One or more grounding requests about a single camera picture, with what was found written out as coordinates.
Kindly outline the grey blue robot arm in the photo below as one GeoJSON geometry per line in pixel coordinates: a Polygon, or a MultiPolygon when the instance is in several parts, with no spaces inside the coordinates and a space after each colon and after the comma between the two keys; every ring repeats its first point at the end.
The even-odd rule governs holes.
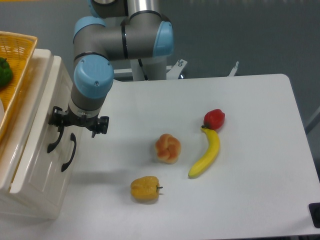
{"type": "Polygon", "coordinates": [[[91,16],[74,27],[73,85],[67,109],[55,106],[49,124],[60,135],[65,127],[105,134],[100,116],[114,81],[112,61],[137,61],[145,80],[164,80],[166,61],[174,51],[173,26],[157,0],[90,0],[91,16]]]}

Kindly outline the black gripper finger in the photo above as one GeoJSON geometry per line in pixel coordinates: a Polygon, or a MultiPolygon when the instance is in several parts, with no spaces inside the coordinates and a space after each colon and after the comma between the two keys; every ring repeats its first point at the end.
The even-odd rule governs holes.
{"type": "Polygon", "coordinates": [[[93,125],[90,126],[91,137],[94,138],[98,134],[106,135],[109,128],[109,120],[108,116],[97,118],[93,125]]]}
{"type": "Polygon", "coordinates": [[[61,133],[65,127],[66,117],[66,111],[63,111],[63,109],[58,106],[54,106],[48,124],[57,127],[57,131],[61,133]]]}

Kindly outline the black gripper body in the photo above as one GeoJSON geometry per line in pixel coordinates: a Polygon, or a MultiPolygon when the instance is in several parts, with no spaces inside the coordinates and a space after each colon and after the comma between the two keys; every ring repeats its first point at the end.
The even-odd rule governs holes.
{"type": "Polygon", "coordinates": [[[98,116],[88,117],[86,114],[81,116],[76,115],[70,108],[65,112],[63,117],[63,125],[65,127],[77,126],[81,128],[87,128],[88,130],[94,130],[98,125],[98,116]]]}

